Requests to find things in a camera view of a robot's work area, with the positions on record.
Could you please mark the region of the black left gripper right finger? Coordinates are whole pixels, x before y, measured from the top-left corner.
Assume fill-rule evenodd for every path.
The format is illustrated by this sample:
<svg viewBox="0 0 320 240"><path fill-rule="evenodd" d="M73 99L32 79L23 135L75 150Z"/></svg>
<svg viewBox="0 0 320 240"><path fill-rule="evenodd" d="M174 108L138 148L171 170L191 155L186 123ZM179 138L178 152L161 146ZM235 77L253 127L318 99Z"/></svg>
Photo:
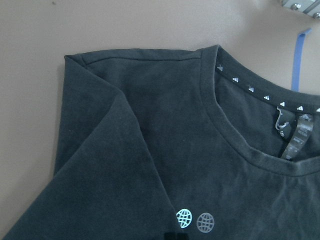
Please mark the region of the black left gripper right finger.
<svg viewBox="0 0 320 240"><path fill-rule="evenodd" d="M178 232L176 234L176 240L188 240L188 234L187 233Z"/></svg>

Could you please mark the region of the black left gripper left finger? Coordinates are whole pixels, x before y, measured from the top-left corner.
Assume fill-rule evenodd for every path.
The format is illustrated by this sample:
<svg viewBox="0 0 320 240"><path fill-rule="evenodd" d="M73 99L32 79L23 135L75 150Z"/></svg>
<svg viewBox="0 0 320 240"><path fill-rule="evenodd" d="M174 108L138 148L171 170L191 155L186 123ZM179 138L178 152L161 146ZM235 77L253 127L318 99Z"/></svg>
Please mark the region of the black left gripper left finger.
<svg viewBox="0 0 320 240"><path fill-rule="evenodd" d="M163 235L164 240L173 240L173 232L165 232Z"/></svg>

